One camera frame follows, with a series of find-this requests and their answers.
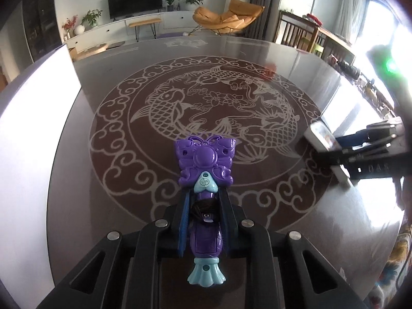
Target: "colorful patterned cloth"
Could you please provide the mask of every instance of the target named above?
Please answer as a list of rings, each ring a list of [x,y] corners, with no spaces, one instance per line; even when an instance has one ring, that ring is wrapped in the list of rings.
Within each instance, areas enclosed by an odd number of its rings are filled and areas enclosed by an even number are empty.
[[[396,294],[403,279],[411,269],[412,255],[409,255],[412,245],[411,230],[412,227],[406,222],[402,224],[384,270],[365,300],[370,309],[384,308]]]

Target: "dark glass cabinet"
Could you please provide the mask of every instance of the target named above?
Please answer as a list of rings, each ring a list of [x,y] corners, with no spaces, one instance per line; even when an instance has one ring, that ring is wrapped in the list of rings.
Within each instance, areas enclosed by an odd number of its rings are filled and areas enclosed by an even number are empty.
[[[23,22],[34,61],[61,45],[54,0],[23,0]]]

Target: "tan leather chair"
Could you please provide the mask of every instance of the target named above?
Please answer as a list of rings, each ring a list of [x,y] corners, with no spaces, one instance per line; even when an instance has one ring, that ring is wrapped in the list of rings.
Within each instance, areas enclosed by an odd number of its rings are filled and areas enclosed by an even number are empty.
[[[216,34],[231,34],[246,28],[262,14],[263,9],[256,4],[231,0],[227,12],[219,15],[201,6],[194,11],[193,19],[199,26]]]

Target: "green light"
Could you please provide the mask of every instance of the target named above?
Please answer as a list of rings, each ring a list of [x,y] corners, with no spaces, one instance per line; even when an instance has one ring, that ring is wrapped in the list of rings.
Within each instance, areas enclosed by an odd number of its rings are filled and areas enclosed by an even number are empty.
[[[396,63],[393,59],[387,62],[386,68],[389,73],[395,73],[398,70],[398,67],[396,66]]]

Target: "white cabinet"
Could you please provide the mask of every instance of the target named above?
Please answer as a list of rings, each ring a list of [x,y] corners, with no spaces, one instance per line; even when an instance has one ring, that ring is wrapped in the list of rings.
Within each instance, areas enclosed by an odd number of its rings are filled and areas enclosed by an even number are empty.
[[[164,29],[195,28],[192,11],[174,11],[163,14]]]
[[[115,21],[109,24],[101,25],[77,35],[65,43],[69,48],[75,47],[78,52],[88,49],[92,46],[107,43],[112,44],[120,41],[130,41],[135,38],[135,29],[129,28],[129,24],[138,21],[144,21],[150,18],[161,18],[161,23],[156,23],[158,34],[167,34],[177,31],[191,31],[197,26],[192,18],[192,11],[170,11],[165,13],[156,13],[130,17],[125,20]],[[150,26],[143,25],[140,28],[141,39],[152,39],[153,34]]]

